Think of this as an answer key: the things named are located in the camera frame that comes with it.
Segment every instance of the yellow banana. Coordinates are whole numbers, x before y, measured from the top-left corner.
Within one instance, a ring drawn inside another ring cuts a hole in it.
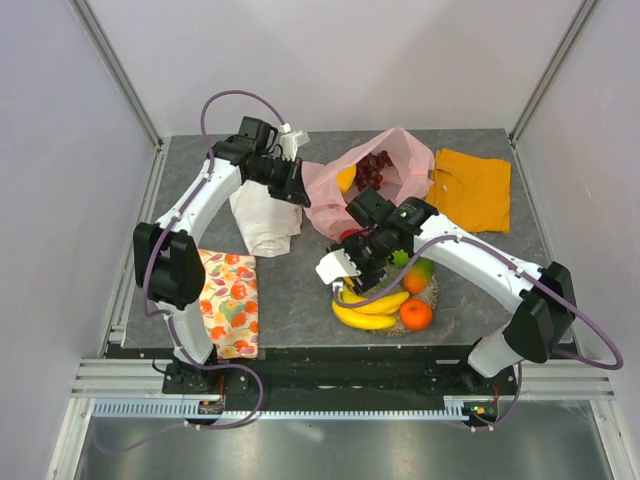
[[[351,310],[367,315],[393,315],[400,310],[400,306],[409,299],[410,295],[409,292],[387,295],[369,305],[352,308]],[[366,300],[365,297],[356,295],[349,288],[342,290],[342,301],[344,303],[358,303],[364,300]]]
[[[396,323],[396,319],[389,315],[365,315],[364,313],[355,312],[352,308],[341,307],[335,301],[331,302],[331,308],[333,308],[333,313],[342,323],[353,328],[384,330]]]

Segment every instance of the plastic bag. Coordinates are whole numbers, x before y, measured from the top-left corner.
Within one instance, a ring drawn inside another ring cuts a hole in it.
[[[370,152],[386,150],[393,166],[386,166],[380,194],[396,205],[407,197],[425,198],[433,182],[429,171],[435,161],[433,152],[402,128],[392,128],[367,143],[355,147],[327,165],[303,162],[302,178],[311,199],[305,213],[316,230],[332,240],[338,240],[346,230],[362,227],[347,213],[345,207],[359,192],[355,185],[343,194],[338,188],[338,173],[358,163]]]

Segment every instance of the gray table surface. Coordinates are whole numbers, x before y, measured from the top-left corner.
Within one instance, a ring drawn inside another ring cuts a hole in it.
[[[300,151],[304,160],[327,163],[378,132],[312,132]],[[411,133],[435,153],[450,148],[483,158],[514,162],[506,132],[486,130],[419,130]],[[166,212],[193,181],[205,149],[199,136],[177,136],[171,145],[154,209]],[[546,263],[527,190],[518,169],[511,176],[511,233],[483,233],[483,240],[522,259]],[[258,258],[260,346],[468,345],[505,324],[509,314],[484,291],[443,266],[436,267],[440,298],[432,326],[402,337],[385,337],[347,327],[331,311],[331,292],[315,274],[315,265],[330,240],[316,232],[306,217],[291,252]],[[215,251],[246,254],[228,202],[207,228],[199,245]],[[164,321],[142,315],[136,289],[127,323],[125,347],[170,347]]]

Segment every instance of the red grapes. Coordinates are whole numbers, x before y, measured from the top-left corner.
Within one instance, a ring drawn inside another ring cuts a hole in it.
[[[373,187],[375,190],[380,190],[380,184],[382,183],[382,169],[386,166],[391,167],[393,162],[389,158],[389,154],[386,150],[382,150],[380,153],[369,153],[362,160],[356,164],[356,187],[361,192],[367,187]]]

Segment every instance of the floral cloth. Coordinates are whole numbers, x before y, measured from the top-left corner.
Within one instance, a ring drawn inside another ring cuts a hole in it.
[[[258,284],[252,256],[199,250],[206,271],[200,294],[204,326],[218,358],[258,356]]]

